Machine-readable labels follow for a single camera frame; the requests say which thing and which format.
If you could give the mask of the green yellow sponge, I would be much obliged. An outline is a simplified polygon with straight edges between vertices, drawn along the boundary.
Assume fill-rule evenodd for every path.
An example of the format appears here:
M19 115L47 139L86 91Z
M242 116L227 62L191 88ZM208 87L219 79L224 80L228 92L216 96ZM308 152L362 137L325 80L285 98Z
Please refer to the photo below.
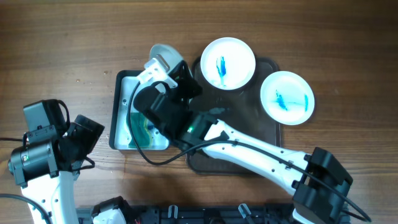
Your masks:
M141 149L148 149L152 146L152 133L153 125L141 113L131 113L131 128L135 139Z

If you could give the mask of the grey-white plate bottom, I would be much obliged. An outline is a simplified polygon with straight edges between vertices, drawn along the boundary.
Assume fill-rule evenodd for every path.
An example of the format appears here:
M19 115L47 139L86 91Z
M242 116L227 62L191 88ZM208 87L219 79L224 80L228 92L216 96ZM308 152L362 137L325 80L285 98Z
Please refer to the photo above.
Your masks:
M155 44L149 53L149 58L156 58L166 72L171 72L181 61L181 54L167 44Z

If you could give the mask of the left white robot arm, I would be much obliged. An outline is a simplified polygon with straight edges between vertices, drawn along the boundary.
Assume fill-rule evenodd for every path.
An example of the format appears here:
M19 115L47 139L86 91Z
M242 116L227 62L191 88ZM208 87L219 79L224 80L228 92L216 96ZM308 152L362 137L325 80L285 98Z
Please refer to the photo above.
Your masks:
M81 171L95 167L88 156L103 130L103 125L78 115L60 129L50 124L29 131L30 143L12 151L9 170L35 223L79 222L73 185Z

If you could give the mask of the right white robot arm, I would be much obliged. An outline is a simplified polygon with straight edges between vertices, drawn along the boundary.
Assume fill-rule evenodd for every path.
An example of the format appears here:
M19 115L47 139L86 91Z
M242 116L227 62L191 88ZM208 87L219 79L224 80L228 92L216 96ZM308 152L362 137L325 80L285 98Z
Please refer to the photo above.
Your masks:
M202 94L185 61L171 72L155 62L138 74L129 105L142 113L182 154L198 150L232 162L280 186L293 196L293 217L300 223L336 223L352 177L333 154L312 154L273 146L243 134L207 112L191 110L189 101Z

